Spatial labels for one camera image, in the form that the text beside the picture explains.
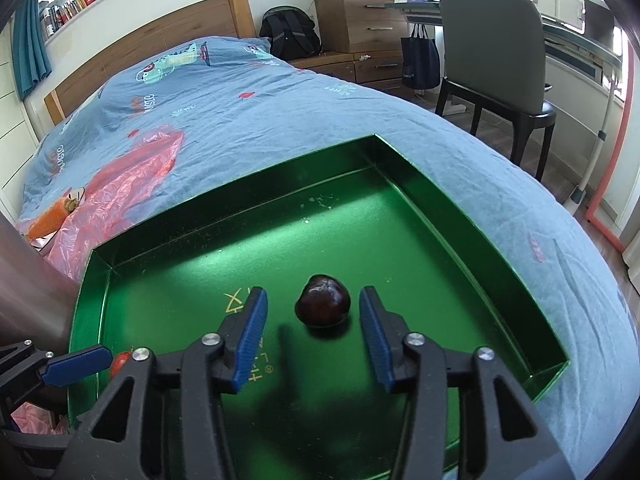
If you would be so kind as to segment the pink plastic sheet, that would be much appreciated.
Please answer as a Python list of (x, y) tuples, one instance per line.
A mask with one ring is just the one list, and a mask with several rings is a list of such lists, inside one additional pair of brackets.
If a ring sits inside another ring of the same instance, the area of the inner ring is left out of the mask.
[(174, 168), (183, 140), (183, 132), (175, 129), (145, 133), (127, 153), (104, 165), (54, 238), (53, 258), (45, 258), (47, 262), (79, 287), (90, 252), (132, 225), (126, 214), (149, 198)]

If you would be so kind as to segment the black backpack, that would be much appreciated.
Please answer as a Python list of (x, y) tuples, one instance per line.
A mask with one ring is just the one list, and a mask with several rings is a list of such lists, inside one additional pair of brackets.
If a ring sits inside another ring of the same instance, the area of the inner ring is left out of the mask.
[(312, 58), (321, 52), (316, 24), (296, 6), (276, 6), (265, 12), (259, 36), (270, 40), (270, 52), (285, 62)]

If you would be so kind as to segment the white wardrobe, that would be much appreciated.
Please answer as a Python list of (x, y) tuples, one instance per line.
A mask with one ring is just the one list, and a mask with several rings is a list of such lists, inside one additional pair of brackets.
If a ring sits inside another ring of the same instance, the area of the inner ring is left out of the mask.
[(20, 215), (29, 161), (39, 141), (23, 102), (18, 98), (13, 65), (11, 23), (1, 32), (0, 65), (1, 212), (15, 222)]

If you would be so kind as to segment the wooden drawer cabinet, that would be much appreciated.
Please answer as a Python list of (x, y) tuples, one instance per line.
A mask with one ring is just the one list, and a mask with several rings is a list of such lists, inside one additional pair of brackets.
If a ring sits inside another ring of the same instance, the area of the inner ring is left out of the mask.
[(406, 100), (428, 100), (402, 83), (401, 38), (409, 24), (394, 0), (314, 0), (322, 51), (292, 65)]

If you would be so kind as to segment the teal curtain left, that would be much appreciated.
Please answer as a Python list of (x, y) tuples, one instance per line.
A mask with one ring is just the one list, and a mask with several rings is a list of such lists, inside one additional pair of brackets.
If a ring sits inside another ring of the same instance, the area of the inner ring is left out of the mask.
[(16, 93), (24, 101), (52, 72), (39, 17), (39, 0), (21, 0), (14, 14), (12, 65)]

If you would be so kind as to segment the white desk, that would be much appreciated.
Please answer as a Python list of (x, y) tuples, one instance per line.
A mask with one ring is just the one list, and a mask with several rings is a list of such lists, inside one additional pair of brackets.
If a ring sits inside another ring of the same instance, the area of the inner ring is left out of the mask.
[(616, 89), (624, 74), (624, 60), (601, 41), (552, 18), (544, 18), (542, 28), (552, 77), (550, 101), (572, 134), (565, 147), (578, 147), (578, 131), (593, 137), (580, 180), (564, 202), (565, 209), (574, 214), (587, 203), (589, 181), (604, 166), (603, 154), (612, 153), (606, 144), (614, 139), (622, 120), (623, 104), (616, 98)]

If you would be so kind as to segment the white patterned plate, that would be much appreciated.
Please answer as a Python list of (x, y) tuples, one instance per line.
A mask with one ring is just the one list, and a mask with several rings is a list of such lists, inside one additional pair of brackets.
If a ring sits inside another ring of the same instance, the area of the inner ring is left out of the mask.
[[(84, 188), (73, 188), (72, 190), (70, 190), (70, 192), (68, 192), (66, 195), (63, 195), (63, 196), (78, 198), (78, 200), (79, 200), (79, 204), (77, 206), (77, 208), (78, 208), (82, 204), (82, 202), (84, 201), (85, 189)], [(58, 231), (56, 231), (54, 233), (51, 233), (51, 234), (49, 234), (49, 235), (47, 235), (45, 237), (37, 238), (36, 240), (33, 240), (32, 242), (29, 242), (29, 243), (32, 245), (33, 248), (35, 248), (35, 250), (37, 252), (45, 252), (46, 250), (49, 249), (49, 246), (53, 243), (54, 238), (56, 237), (56, 234), (58, 234)]]

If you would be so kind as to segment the grey desk chair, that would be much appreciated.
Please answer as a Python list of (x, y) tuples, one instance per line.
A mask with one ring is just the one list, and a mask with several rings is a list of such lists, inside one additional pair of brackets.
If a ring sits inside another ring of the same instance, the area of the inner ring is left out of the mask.
[(435, 113), (444, 114), (448, 96), (474, 105), (471, 134), (483, 110), (510, 122), (510, 161), (518, 166), (529, 137), (544, 132), (535, 178), (546, 169), (556, 111), (544, 99), (544, 28), (530, 0), (439, 0), (445, 47)]

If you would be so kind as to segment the red apple front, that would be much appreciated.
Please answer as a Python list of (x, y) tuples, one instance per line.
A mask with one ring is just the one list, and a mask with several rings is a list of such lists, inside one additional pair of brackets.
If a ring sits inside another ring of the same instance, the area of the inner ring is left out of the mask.
[(130, 360), (132, 356), (131, 351), (122, 351), (114, 356), (112, 364), (110, 366), (110, 378), (113, 379), (124, 367), (124, 365)]

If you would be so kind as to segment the blue patterned bed cover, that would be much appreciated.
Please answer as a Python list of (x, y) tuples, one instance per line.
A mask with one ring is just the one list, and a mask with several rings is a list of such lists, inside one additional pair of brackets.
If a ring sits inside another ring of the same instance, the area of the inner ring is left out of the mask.
[(577, 478), (613, 445), (639, 396), (638, 335), (616, 279), (579, 223), (527, 172), (446, 119), (270, 55), (259, 38), (204, 37), (107, 79), (41, 140), (22, 188), (26, 229), (137, 140), (179, 131), (167, 174), (112, 209), (133, 226), (198, 194), (319, 148), (376, 134), (483, 231), (570, 357), (541, 415)]

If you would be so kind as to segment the wooden headboard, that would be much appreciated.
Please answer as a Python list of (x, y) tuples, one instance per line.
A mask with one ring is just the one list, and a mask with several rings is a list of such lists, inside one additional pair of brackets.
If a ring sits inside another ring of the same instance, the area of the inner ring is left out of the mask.
[(82, 63), (43, 99), (57, 125), (111, 77), (150, 56), (206, 36), (256, 35), (250, 0), (202, 0), (145, 24)]

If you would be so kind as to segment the pink framed mirror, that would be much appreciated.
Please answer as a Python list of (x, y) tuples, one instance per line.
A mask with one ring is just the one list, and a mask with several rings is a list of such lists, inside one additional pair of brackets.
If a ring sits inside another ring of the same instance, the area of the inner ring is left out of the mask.
[(612, 177), (614, 171), (616, 169), (616, 165), (618, 160), (620, 159), (620, 152), (623, 149), (625, 136), (627, 132), (629, 116), (631, 111), (632, 104), (632, 96), (634, 95), (634, 47), (630, 42), (627, 42), (628, 53), (627, 53), (627, 87), (626, 87), (626, 99), (623, 107), (622, 117), (620, 118), (620, 126), (618, 127), (618, 133), (616, 136), (616, 140), (614, 143), (614, 148), (608, 161), (608, 164), (605, 167), (602, 179), (594, 191), (592, 199), (587, 207), (587, 211), (585, 213), (586, 220), (596, 228), (604, 238), (612, 244), (612, 246), (618, 251), (623, 252), (625, 247), (623, 243), (620, 241), (620, 237), (614, 233), (614, 231), (609, 228), (597, 215), (597, 211), (600, 207), (600, 203), (602, 202), (602, 198), (608, 185), (612, 181)]

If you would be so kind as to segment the green metal tray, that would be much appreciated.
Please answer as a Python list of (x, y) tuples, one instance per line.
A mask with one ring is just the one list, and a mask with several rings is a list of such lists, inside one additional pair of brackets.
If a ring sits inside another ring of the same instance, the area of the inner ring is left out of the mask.
[(384, 479), (405, 399), (376, 381), (359, 311), (333, 334), (294, 306), (326, 274), (442, 347), (494, 349), (533, 399), (568, 356), (518, 274), (414, 162), (368, 136), (281, 162), (122, 232), (88, 260), (70, 348), (186, 348), (239, 313), (268, 318), (247, 384), (224, 398), (241, 479)]

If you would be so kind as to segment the large carrot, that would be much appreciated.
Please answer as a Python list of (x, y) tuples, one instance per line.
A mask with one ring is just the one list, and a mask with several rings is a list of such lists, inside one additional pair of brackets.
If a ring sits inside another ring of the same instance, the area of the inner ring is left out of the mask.
[(78, 198), (63, 196), (29, 225), (25, 237), (32, 242), (60, 229), (66, 218), (77, 208)]

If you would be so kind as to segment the dark plum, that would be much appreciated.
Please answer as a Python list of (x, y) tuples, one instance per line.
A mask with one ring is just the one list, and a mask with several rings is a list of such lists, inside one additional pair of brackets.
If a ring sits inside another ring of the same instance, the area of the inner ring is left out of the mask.
[(310, 328), (332, 328), (346, 321), (352, 300), (346, 286), (328, 274), (311, 275), (294, 312)]

